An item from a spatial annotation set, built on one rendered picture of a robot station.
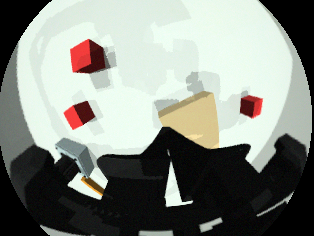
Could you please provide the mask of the red square block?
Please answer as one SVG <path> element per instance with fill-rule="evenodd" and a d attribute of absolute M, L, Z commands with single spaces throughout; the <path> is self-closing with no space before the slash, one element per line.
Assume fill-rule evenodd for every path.
<path fill-rule="evenodd" d="M 73 105 L 72 107 L 69 107 L 68 110 L 65 110 L 64 114 L 72 130 L 75 130 L 76 127 L 85 125 L 86 122 L 92 121 L 92 119 L 96 118 L 94 117 L 92 107 L 89 106 L 88 101 L 76 103 L 76 105 Z"/>
<path fill-rule="evenodd" d="M 72 73 L 90 74 L 92 71 L 104 69 L 104 49 L 92 39 L 73 46 L 71 50 Z"/>
<path fill-rule="evenodd" d="M 241 98 L 241 102 L 239 102 L 239 106 L 241 106 L 241 111 L 239 114 L 247 115 L 247 118 L 253 119 L 255 115 L 261 114 L 262 107 L 262 99 L 261 97 L 253 97 L 253 95 L 247 95 L 247 97 Z"/>

